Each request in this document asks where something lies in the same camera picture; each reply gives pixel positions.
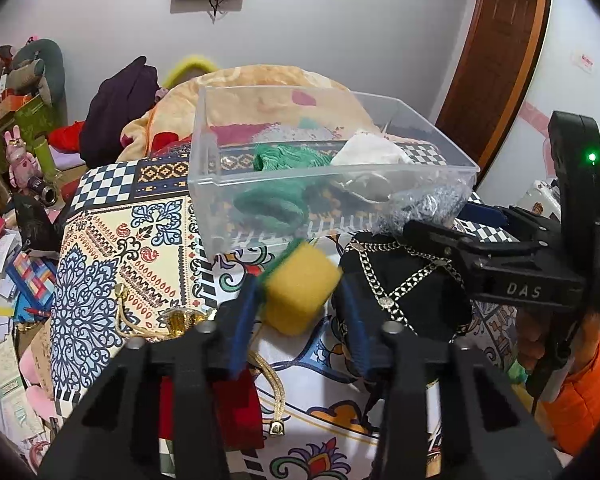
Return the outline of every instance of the pen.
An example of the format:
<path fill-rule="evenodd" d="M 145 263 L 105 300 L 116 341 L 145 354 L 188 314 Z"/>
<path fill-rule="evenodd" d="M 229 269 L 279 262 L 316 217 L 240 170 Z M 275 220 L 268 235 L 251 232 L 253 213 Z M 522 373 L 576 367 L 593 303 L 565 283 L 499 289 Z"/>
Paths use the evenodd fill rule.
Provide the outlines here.
<path fill-rule="evenodd" d="M 51 317 L 51 312 L 44 312 L 43 310 L 38 310 L 36 308 L 27 307 L 24 310 L 25 310 L 25 312 L 29 312 L 30 314 L 33 314 L 34 316 Z"/>

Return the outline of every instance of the green yarn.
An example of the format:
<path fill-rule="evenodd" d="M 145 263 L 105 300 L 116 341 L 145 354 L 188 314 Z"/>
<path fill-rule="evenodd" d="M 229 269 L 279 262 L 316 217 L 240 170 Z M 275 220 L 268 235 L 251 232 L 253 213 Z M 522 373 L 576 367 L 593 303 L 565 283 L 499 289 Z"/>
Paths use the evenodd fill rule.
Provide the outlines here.
<path fill-rule="evenodd" d="M 255 171 L 292 170 L 328 166 L 333 157 L 306 146 L 257 144 Z M 232 219 L 251 228 L 279 235 L 293 234 L 308 219 L 303 194 L 313 184 L 311 178 L 271 180 L 256 184 L 234 198 Z"/>
<path fill-rule="evenodd" d="M 306 146 L 289 144 L 256 144 L 253 159 L 255 171 L 291 170 L 328 166 L 333 157 L 316 152 Z"/>

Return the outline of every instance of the orange jacket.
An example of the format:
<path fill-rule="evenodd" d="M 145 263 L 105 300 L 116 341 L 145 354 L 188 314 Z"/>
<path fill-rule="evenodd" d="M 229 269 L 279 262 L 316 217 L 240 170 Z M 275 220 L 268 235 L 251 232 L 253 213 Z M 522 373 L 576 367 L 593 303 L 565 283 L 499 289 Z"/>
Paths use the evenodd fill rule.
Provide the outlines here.
<path fill-rule="evenodd" d="M 564 381 L 555 402 L 544 402 L 560 447 L 575 455 L 600 422 L 600 342 L 586 368 Z"/>

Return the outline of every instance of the silver chain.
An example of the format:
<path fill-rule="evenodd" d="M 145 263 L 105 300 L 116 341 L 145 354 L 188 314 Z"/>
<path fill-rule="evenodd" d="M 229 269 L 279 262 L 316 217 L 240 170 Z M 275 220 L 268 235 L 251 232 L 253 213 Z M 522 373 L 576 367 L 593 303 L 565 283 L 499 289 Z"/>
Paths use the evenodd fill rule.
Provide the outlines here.
<path fill-rule="evenodd" d="M 374 269 L 371 265 L 371 262 L 369 261 L 369 256 L 367 253 L 385 253 L 389 251 L 395 251 L 398 249 L 404 249 L 409 256 L 417 256 L 419 258 L 429 260 L 429 263 L 423 268 L 414 272 L 400 285 L 394 288 L 394 290 L 387 294 L 384 290 L 384 287 L 380 285 L 378 277 L 374 272 Z M 454 269 L 451 260 L 449 260 L 448 258 L 438 258 L 436 256 L 432 256 L 431 254 L 418 252 L 411 247 L 400 245 L 397 241 L 393 241 L 387 244 L 370 244 L 366 242 L 360 242 L 355 238 L 352 238 L 349 245 L 345 248 L 344 252 L 347 253 L 349 251 L 356 251 L 358 253 L 360 257 L 360 264 L 362 265 L 362 271 L 365 273 L 365 277 L 369 284 L 369 287 L 371 288 L 371 292 L 376 297 L 376 301 L 378 302 L 380 308 L 386 311 L 393 321 L 397 321 L 398 323 L 402 323 L 404 326 L 409 327 L 409 329 L 415 335 L 418 335 L 418 333 L 415 331 L 411 323 L 409 323 L 409 320 L 404 315 L 404 312 L 402 311 L 400 306 L 398 306 L 398 300 L 400 300 L 400 298 L 408 294 L 418 283 L 424 280 L 424 278 L 429 276 L 434 270 L 436 270 L 439 267 L 445 269 L 446 272 L 448 272 L 449 275 L 451 275 L 451 277 L 455 279 L 456 282 L 458 282 L 460 287 L 464 289 L 464 281 L 462 280 L 462 276 L 460 276 L 460 273 Z M 453 342 L 457 336 L 466 333 L 467 329 L 467 325 L 459 326 L 456 332 L 449 340 L 449 342 Z"/>

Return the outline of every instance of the white wall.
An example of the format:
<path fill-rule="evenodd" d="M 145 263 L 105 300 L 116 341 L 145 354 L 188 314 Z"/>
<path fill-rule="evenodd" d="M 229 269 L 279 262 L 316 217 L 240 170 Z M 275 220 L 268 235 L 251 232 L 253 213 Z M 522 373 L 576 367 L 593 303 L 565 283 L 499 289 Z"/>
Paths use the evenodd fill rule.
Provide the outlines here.
<path fill-rule="evenodd" d="M 460 61 L 460 56 L 462 56 L 462 50 L 464 49 L 464 42 L 466 41 L 466 36 L 469 33 L 469 27 L 471 27 L 471 19 L 474 16 L 476 1 L 477 0 L 466 0 L 464 3 L 464 13 L 462 14 L 460 29 L 458 31 L 458 35 L 456 36 L 456 44 L 451 52 L 449 64 L 446 67 L 445 76 L 442 79 L 442 85 L 438 91 L 438 96 L 436 97 L 436 100 L 431 107 L 431 112 L 429 113 L 429 121 L 432 124 L 436 124 L 436 120 L 438 120 L 440 110 L 442 110 L 442 105 L 445 103 L 446 94 L 449 92 L 451 82 L 456 75 L 456 68 L 458 68 L 458 62 Z"/>
<path fill-rule="evenodd" d="M 591 74 L 574 65 L 572 58 L 580 53 L 593 60 Z M 593 117 L 600 128 L 600 17 L 588 0 L 552 0 L 526 101 L 547 116 L 562 110 Z M 515 204 L 534 180 L 548 176 L 543 142 L 538 131 L 516 118 L 478 188 L 486 203 Z"/>
<path fill-rule="evenodd" d="M 31 35 L 59 43 L 70 121 L 83 120 L 100 83 L 135 57 L 147 56 L 165 76 L 190 54 L 221 67 L 298 65 L 399 97 L 428 116 L 466 0 L 242 0 L 241 7 L 213 24 L 206 0 L 7 0 L 0 45 Z"/>

